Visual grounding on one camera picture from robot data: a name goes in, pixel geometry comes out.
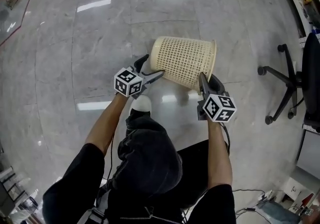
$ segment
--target plastic basket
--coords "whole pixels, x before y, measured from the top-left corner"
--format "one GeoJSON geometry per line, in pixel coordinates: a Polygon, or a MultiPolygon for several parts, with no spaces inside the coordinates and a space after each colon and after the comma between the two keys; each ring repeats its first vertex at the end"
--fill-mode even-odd
{"type": "Polygon", "coordinates": [[[150,66],[155,71],[165,70],[164,78],[199,91],[199,74],[210,79],[216,53],[215,41],[160,36],[154,42],[150,66]]]}

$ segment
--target black chair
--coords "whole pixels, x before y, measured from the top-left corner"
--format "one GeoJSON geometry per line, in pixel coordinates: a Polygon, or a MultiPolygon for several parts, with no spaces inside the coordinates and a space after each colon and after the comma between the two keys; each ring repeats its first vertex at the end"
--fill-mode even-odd
{"type": "Polygon", "coordinates": [[[297,114],[297,106],[303,101],[306,105],[304,124],[320,131],[320,43],[318,38],[310,33],[303,50],[302,71],[295,73],[290,53],[286,44],[278,45],[278,51],[285,53],[289,77],[269,66],[259,66],[259,76],[267,72],[283,81],[287,87],[285,95],[274,116],[266,116],[265,123],[270,125],[276,121],[289,100],[292,99],[293,107],[290,108],[288,118],[292,119],[297,114]],[[297,89],[302,88],[303,99],[297,103],[297,89]]]}

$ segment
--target beige basket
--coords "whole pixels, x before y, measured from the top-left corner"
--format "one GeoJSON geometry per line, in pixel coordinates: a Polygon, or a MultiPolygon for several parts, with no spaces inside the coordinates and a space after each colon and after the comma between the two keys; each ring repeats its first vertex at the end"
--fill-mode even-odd
{"type": "Polygon", "coordinates": [[[150,65],[152,70],[165,70],[164,78],[199,91],[199,74],[210,79],[216,52],[215,41],[160,36],[154,42],[150,65]]]}

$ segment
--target white shoe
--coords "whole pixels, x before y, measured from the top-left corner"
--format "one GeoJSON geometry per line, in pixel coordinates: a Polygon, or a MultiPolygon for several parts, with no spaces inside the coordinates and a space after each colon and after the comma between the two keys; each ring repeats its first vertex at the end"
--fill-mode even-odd
{"type": "Polygon", "coordinates": [[[150,98],[146,95],[140,95],[137,99],[132,101],[129,113],[131,113],[131,110],[150,112],[151,114],[152,105],[150,98]]]}

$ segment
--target forearm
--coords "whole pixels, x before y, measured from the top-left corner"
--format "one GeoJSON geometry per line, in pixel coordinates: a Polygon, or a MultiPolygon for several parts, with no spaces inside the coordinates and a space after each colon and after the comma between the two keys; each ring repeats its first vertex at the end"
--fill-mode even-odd
{"type": "Polygon", "coordinates": [[[95,122],[85,143],[97,146],[105,156],[128,98],[118,93],[95,122]]]}
{"type": "Polygon", "coordinates": [[[208,120],[208,135],[208,189],[222,184],[232,185],[231,163],[218,122],[208,120]]]}

